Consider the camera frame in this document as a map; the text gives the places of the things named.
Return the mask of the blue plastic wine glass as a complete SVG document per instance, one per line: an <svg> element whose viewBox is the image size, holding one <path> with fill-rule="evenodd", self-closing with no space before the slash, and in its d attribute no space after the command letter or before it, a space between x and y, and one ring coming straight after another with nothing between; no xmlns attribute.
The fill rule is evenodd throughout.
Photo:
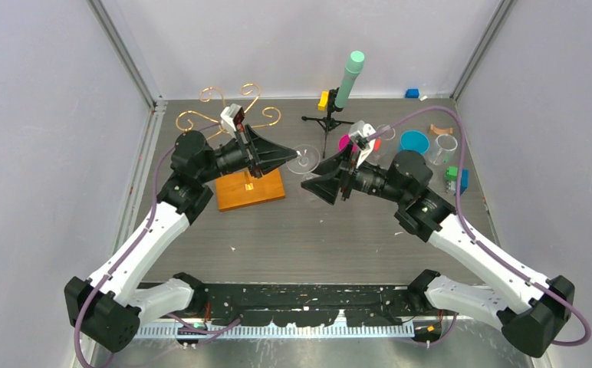
<svg viewBox="0 0 592 368"><path fill-rule="evenodd" d="M407 130L400 136L399 151L411 150L424 155L428 149L428 137L418 130Z"/></svg>

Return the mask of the pink plastic wine glass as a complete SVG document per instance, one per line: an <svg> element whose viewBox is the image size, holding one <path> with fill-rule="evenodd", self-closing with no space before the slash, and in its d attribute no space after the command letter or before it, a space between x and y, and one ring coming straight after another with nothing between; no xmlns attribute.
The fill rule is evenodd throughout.
<svg viewBox="0 0 592 368"><path fill-rule="evenodd" d="M344 134L339 140L337 144L337 151L342 152L348 145L352 146L352 142L350 137L347 134Z"/></svg>

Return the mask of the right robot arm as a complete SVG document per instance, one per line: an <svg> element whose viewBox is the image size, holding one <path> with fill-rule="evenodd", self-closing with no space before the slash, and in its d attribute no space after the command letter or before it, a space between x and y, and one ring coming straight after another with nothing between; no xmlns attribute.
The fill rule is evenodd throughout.
<svg viewBox="0 0 592 368"><path fill-rule="evenodd" d="M409 306L471 317L496 330L516 349L542 357L573 314L575 286L566 277L534 271L482 236L459 210L431 190L433 175L423 156L398 152L389 167L362 163L347 147L319 163L302 189L329 205L352 192L397 204L395 218L409 234L452 256L484 283L474 287L425 270L409 284Z"/></svg>

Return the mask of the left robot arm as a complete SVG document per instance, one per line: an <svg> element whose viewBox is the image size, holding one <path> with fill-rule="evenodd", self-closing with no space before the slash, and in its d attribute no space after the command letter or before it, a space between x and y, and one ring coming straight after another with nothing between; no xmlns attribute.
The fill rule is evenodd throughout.
<svg viewBox="0 0 592 368"><path fill-rule="evenodd" d="M185 273L150 289L138 285L208 205L213 195L209 182L243 169L263 176L298 155L249 126L217 148L190 130L177 137L169 153L172 173L138 229L88 278L73 277L64 287L75 336L86 335L111 353L124 349L140 327L157 318L174 311L198 317L205 310L199 281Z"/></svg>

